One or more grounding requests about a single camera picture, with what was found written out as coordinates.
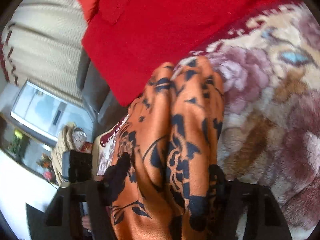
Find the person's left hand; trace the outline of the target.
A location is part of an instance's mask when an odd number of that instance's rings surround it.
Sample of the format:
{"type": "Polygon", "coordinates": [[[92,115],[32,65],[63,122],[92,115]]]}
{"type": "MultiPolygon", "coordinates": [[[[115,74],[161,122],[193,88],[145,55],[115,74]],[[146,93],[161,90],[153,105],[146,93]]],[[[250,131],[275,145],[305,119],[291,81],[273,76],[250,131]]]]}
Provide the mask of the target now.
{"type": "Polygon", "coordinates": [[[91,231],[92,230],[92,227],[91,227],[91,222],[90,222],[90,219],[89,219],[89,215],[85,215],[82,217],[82,226],[88,230],[88,231],[91,231]]]}

